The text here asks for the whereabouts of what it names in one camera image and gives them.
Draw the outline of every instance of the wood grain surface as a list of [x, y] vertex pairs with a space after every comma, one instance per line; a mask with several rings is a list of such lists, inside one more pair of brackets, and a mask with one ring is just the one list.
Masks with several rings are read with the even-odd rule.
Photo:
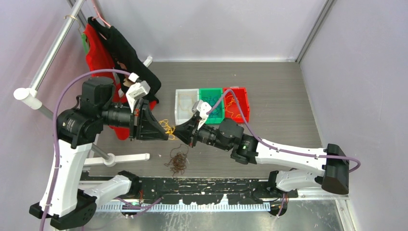
[[[281, 144], [321, 147], [302, 73], [297, 63], [244, 62], [153, 62], [149, 67], [162, 81], [156, 94], [160, 103], [153, 115], [158, 121], [174, 122], [176, 89], [246, 87], [250, 103], [250, 125], [256, 134]], [[94, 166], [93, 176], [113, 176], [121, 170], [139, 176], [171, 177], [173, 172], [164, 163], [170, 150], [181, 144], [176, 141], [119, 141], [106, 127], [98, 146], [115, 155], [150, 153], [145, 162], [117, 164], [114, 167]], [[276, 165], [242, 165], [230, 153], [197, 143], [189, 148], [187, 169], [175, 177], [267, 178], [270, 171], [284, 170]]]

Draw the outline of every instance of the tangled brown string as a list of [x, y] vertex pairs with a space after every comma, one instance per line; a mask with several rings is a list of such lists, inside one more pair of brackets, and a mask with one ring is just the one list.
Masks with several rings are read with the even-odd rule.
[[[187, 147], [187, 152], [184, 153], [182, 151], [179, 151], [175, 156], [171, 156], [171, 153], [176, 150], [179, 149], [182, 145]], [[184, 170], [187, 168], [186, 166], [186, 160], [187, 160], [187, 153], [189, 153], [189, 147], [185, 144], [180, 144], [180, 146], [178, 148], [173, 148], [170, 151], [170, 161], [165, 164], [166, 167], [171, 166], [170, 170], [173, 171], [173, 176], [176, 173], [181, 173], [181, 175], [183, 175]]]

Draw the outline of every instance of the hanging clothes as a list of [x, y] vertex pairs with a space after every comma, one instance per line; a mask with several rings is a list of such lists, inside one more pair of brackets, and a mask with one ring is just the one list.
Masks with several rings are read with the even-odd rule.
[[[123, 70], [136, 73], [141, 80], [145, 80], [149, 84], [150, 92], [144, 98], [151, 102], [150, 108], [152, 109], [153, 102], [154, 104], [159, 103], [155, 94], [162, 85], [160, 80], [139, 60], [135, 49], [114, 26], [106, 28], [99, 24], [97, 20], [93, 20], [92, 17], [88, 18], [88, 23], [98, 32], [101, 42], [116, 63], [116, 69], [121, 67]], [[129, 87], [126, 86], [125, 79], [121, 79], [121, 85], [122, 91], [126, 93]]]
[[[84, 39], [86, 39], [86, 41], [83, 42], [83, 46], [85, 48], [85, 51], [86, 51], [86, 48], [88, 48], [89, 50], [86, 56], [86, 61], [89, 66], [89, 69], [93, 71], [93, 70], [99, 70], [99, 69], [114, 68], [115, 64], [109, 52], [106, 50], [104, 45], [101, 43], [98, 32], [96, 32], [95, 29], [88, 24], [85, 27], [84, 35], [86, 37], [83, 37], [83, 41]], [[115, 103], [118, 103], [118, 102], [127, 103], [126, 96], [123, 94], [121, 90], [121, 84], [117, 81], [117, 79], [115, 78], [115, 75], [113, 75], [112, 72], [98, 73], [98, 74], [93, 74], [92, 76], [111, 78], [116, 85], [115, 94], [114, 94], [112, 101]], [[118, 127], [112, 127], [112, 126], [109, 126], [109, 127], [115, 131], [118, 139], [126, 140], [129, 137], [128, 128], [118, 128]]]

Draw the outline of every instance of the gold hook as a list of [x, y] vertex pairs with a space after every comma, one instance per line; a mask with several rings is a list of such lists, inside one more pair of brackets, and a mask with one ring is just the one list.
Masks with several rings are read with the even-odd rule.
[[81, 31], [80, 31], [80, 29], [81, 29], [81, 23], [78, 21], [78, 19], [76, 19], [74, 16], [72, 16], [72, 15], [66, 15], [65, 17], [64, 17], [64, 19], [66, 19], [67, 17], [71, 17], [71, 18], [73, 18], [74, 20], [76, 20], [77, 22], [78, 22], [78, 25], [79, 25], [79, 27], [78, 27], [78, 32], [79, 32], [79, 35], [81, 35]]

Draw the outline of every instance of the pink hanger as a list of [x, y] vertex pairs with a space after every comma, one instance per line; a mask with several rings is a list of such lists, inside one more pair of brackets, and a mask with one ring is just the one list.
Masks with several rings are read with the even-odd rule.
[[108, 27], [111, 27], [111, 25], [107, 21], [105, 21], [102, 18], [101, 14], [99, 13], [98, 8], [95, 5], [95, 0], [92, 0], [92, 4], [93, 4], [93, 8], [95, 9], [95, 12], [96, 12], [96, 15], [97, 15], [97, 17], [93, 17], [92, 20], [94, 20], [95, 18], [100, 18], [102, 20], [102, 22], [105, 23], [105, 25], [107, 25]]

